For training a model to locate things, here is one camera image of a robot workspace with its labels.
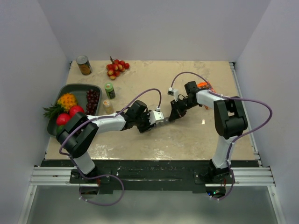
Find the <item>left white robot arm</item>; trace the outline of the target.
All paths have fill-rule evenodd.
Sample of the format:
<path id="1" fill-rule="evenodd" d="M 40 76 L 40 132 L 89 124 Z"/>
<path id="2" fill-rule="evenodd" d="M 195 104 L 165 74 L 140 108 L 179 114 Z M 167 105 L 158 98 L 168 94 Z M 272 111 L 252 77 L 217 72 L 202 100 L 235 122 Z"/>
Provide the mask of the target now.
<path id="1" fill-rule="evenodd" d="M 79 112 L 57 133 L 56 140 L 81 171 L 81 179 L 92 183 L 96 180 L 97 172 L 88 148 L 97 134 L 124 131 L 132 127 L 137 127 L 140 133 L 144 133 L 163 119 L 159 109 L 148 110 L 145 103 L 136 100 L 124 111 L 106 116 L 90 116 Z"/>

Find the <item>grey weekly pill organizer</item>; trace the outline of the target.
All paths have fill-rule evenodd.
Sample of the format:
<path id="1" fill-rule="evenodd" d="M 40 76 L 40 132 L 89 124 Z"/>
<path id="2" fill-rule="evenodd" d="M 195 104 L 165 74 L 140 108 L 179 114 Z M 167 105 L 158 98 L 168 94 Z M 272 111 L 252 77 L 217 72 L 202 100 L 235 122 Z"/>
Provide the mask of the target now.
<path id="1" fill-rule="evenodd" d="M 156 123 L 156 126 L 165 126 L 169 124 L 169 118 L 164 118 L 163 120 L 160 120 Z"/>

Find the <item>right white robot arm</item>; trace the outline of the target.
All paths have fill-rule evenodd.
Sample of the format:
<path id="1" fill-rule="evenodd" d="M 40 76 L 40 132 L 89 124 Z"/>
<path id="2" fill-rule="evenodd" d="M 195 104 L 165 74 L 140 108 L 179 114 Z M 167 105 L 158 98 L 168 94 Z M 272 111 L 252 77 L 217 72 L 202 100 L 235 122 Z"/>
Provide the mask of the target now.
<path id="1" fill-rule="evenodd" d="M 214 110 L 214 125 L 219 136 L 217 148 L 207 171 L 200 177 L 206 182 L 219 183 L 230 172 L 231 154 L 234 149 L 233 140 L 241 136 L 248 128 L 242 102 L 238 99 L 216 96 L 208 88 L 199 88 L 194 81 L 185 84 L 185 91 L 187 96 L 180 99 L 177 89 L 172 87 L 168 89 L 168 95 L 174 97 L 171 101 L 169 121 L 182 118 L 187 110 L 197 105 L 207 106 Z"/>

